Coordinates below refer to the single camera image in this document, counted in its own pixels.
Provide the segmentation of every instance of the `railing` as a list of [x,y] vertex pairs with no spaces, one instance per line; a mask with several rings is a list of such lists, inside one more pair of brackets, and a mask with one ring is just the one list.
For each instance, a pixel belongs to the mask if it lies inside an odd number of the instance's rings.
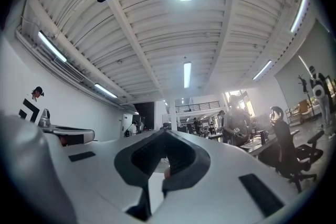
[[180,105],[176,106],[175,110],[177,113],[182,112],[193,112],[193,111],[200,111],[206,109],[215,109],[220,108],[219,101],[209,102],[209,103],[202,103],[202,104],[190,104],[190,105]]

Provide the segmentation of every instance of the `balcony railing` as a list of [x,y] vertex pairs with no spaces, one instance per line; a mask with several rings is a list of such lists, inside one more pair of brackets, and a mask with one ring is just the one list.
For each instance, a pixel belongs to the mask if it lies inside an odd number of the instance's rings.
[[175,111],[177,113],[182,112],[193,112],[193,111],[201,111],[206,109],[215,109],[220,108],[219,101],[202,103],[202,104],[190,104],[190,105],[180,105],[175,107]]

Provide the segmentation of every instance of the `white ceiling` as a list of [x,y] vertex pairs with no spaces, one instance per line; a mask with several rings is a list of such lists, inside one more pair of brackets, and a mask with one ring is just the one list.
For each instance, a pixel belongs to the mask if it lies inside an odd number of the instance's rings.
[[[187,98],[252,85],[267,60],[277,66],[290,42],[296,42],[290,27],[299,4],[29,0],[24,16],[39,28],[23,21],[22,34],[52,59],[39,46],[37,33],[43,30],[82,74],[116,94],[118,103]],[[186,90],[185,61],[192,62],[191,87]]]

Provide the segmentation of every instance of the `dark hair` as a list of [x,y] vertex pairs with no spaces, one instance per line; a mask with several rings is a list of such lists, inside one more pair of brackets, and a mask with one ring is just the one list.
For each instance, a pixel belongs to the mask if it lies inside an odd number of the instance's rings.
[[42,90],[42,88],[41,88],[40,86],[37,86],[37,87],[35,88],[35,90],[32,91],[31,94],[34,94],[34,93],[36,93],[36,92],[39,92],[42,96],[44,96],[44,92],[43,92],[43,90]]

